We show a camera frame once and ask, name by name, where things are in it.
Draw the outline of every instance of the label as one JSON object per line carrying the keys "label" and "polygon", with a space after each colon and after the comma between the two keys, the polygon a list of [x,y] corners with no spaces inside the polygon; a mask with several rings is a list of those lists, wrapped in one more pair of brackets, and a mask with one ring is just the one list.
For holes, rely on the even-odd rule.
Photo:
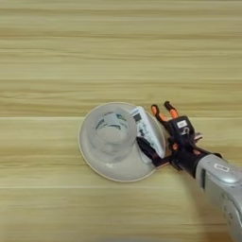
{"label": "label", "polygon": [[215,169],[221,170],[224,172],[230,172],[230,168],[228,166],[224,166],[222,164],[215,164]]}
{"label": "label", "polygon": [[186,126],[187,126],[187,123],[186,123],[185,120],[178,122],[178,128],[179,129],[184,128]]}

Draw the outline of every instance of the white saucer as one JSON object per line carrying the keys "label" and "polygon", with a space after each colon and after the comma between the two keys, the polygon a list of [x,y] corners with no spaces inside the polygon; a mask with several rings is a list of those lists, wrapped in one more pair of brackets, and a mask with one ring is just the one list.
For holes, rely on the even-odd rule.
{"label": "white saucer", "polygon": [[[129,112],[134,109],[136,106],[129,104],[129,103],[113,103],[114,105],[118,105],[121,109]],[[96,173],[100,176],[115,181],[115,182],[137,182],[140,181],[149,175],[151,175],[155,170],[156,167],[149,161],[144,162],[141,159],[140,150],[138,145],[135,144],[133,146],[131,154],[124,159],[122,162],[107,164],[100,159],[96,158],[96,156],[92,153],[92,145],[87,142],[87,123],[88,117],[91,112],[89,112],[85,120],[80,127],[78,141],[79,141],[79,149],[80,152],[88,164]],[[165,139],[163,135],[162,129],[158,126],[158,123],[155,119],[148,113],[150,118],[151,124],[153,125],[154,129],[159,133],[159,139],[162,144],[162,147],[165,150]]]}

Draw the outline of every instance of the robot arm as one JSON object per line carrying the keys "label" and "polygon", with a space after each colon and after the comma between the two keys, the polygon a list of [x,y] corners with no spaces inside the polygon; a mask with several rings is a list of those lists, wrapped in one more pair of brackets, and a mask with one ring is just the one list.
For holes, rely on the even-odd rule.
{"label": "robot arm", "polygon": [[152,105],[151,109],[170,135],[168,144],[171,155],[162,159],[147,140],[137,137],[140,149],[155,166],[170,163],[192,175],[210,200],[222,210],[234,241],[241,242],[242,171],[228,164],[219,154],[197,147],[196,142],[201,135],[195,133],[188,117],[179,116],[169,102],[165,102],[164,106],[171,113],[172,119],[169,121],[160,113],[157,105]]}
{"label": "robot arm", "polygon": [[242,241],[242,171],[214,154],[203,157],[196,180],[225,216],[234,241]]}

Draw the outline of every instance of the clear glass cup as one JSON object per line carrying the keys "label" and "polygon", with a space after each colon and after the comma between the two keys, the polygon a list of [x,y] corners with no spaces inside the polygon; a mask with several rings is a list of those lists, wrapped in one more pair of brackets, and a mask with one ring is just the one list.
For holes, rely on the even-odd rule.
{"label": "clear glass cup", "polygon": [[90,113],[87,133],[95,155],[106,163],[116,163],[131,153],[137,128],[128,112],[111,103]]}

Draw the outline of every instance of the wooden table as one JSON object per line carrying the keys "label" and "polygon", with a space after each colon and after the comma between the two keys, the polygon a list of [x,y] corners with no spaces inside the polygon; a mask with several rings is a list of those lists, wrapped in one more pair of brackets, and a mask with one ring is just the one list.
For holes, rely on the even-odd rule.
{"label": "wooden table", "polygon": [[241,1],[2,1],[0,241],[231,242],[188,175],[106,181],[77,137],[96,105],[169,99],[242,164],[241,38]]}

